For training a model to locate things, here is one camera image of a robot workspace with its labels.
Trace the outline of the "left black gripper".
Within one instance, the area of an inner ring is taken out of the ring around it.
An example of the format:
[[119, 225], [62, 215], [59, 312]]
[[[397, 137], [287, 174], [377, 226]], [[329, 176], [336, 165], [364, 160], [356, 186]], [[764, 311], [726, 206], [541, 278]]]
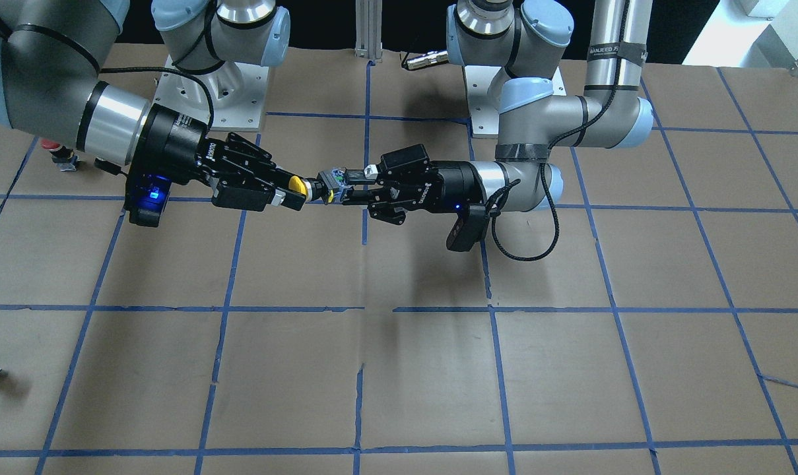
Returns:
[[342, 205], [368, 205], [376, 220], [402, 225], [408, 211], [459, 213], [480, 204], [480, 178], [464, 160], [430, 160], [425, 147], [415, 144], [383, 154], [376, 165], [343, 172], [347, 185], [372, 185], [375, 189], [345, 189]]

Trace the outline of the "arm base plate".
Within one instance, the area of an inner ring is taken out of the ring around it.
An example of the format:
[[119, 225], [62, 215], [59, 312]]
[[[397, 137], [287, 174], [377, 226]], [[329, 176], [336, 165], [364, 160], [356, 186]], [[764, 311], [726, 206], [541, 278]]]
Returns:
[[[265, 96], [272, 68], [259, 65], [226, 62], [220, 69], [199, 79], [211, 91], [215, 131], [260, 132], [263, 126]], [[207, 119], [207, 99], [195, 82], [172, 73], [160, 76], [154, 101], [187, 114]]]
[[559, 67], [549, 79], [511, 79], [501, 67], [485, 65], [464, 66], [463, 71], [474, 138], [498, 137], [501, 106], [510, 111], [551, 94], [566, 93]]

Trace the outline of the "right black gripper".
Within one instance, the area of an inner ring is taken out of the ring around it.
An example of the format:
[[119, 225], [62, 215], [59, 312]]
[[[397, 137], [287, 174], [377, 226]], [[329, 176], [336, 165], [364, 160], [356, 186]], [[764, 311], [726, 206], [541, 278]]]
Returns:
[[199, 181], [222, 208], [261, 211], [266, 205], [299, 211], [306, 195], [287, 189], [303, 185], [299, 175], [276, 166], [272, 156], [237, 133], [206, 137], [202, 121], [154, 104], [141, 130], [130, 172], [162, 175], [173, 183]]

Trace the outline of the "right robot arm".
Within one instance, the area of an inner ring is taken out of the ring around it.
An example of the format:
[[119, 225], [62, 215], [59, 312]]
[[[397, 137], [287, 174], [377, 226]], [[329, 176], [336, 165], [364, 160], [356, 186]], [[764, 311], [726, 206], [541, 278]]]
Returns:
[[122, 31], [127, 1], [0, 1], [0, 125], [128, 168], [124, 210], [156, 226], [172, 184], [199, 181], [222, 208], [299, 210], [298, 175], [236, 133], [209, 138], [215, 108], [242, 96], [236, 63], [274, 67], [289, 42], [289, 12], [274, 1], [154, 1], [172, 66], [205, 96], [199, 117], [100, 79]]

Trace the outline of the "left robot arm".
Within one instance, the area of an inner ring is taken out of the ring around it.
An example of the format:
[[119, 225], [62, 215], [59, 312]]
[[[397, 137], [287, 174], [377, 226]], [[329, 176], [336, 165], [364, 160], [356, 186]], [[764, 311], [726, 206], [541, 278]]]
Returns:
[[429, 159], [421, 146], [384, 154], [349, 170], [327, 202], [360, 205], [402, 224], [412, 210], [527, 212], [548, 205], [550, 151], [557, 146], [628, 148], [643, 143], [652, 106], [639, 95], [648, 55], [652, 3], [598, 1], [583, 94], [559, 96], [550, 80], [570, 45], [574, 19], [556, 1], [459, 1], [449, 6], [449, 62], [499, 67], [498, 132], [493, 160]]

